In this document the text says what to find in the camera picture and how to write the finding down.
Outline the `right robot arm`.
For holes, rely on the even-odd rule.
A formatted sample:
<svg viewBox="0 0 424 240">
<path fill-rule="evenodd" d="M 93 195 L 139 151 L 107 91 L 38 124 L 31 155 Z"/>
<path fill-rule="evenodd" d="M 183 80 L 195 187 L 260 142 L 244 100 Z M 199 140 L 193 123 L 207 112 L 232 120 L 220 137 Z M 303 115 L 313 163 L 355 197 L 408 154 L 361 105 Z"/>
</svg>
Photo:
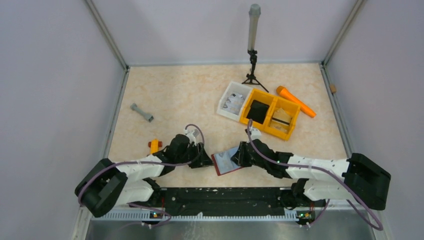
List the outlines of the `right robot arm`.
<svg viewBox="0 0 424 240">
<path fill-rule="evenodd" d="M 294 193 L 311 201 L 363 202 L 372 210 L 386 208 L 391 174 L 361 153 L 344 159 L 315 159 L 291 152 L 273 151 L 256 139 L 242 141 L 231 161 L 239 167 L 256 166 L 278 179 L 297 179 Z"/>
</svg>

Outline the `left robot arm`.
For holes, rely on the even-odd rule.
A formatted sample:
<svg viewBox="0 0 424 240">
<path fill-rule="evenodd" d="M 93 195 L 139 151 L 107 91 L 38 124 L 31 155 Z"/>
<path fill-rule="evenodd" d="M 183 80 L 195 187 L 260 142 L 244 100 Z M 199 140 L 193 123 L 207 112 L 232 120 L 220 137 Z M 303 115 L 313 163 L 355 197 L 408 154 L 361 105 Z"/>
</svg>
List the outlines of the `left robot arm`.
<svg viewBox="0 0 424 240">
<path fill-rule="evenodd" d="M 153 178 L 164 176 L 176 167 L 209 167 L 212 159 L 204 143 L 177 134 L 169 145 L 144 158 L 123 162 L 101 159 L 74 190 L 80 205 L 94 217 L 102 217 L 114 207 L 147 202 L 158 186 Z"/>
</svg>

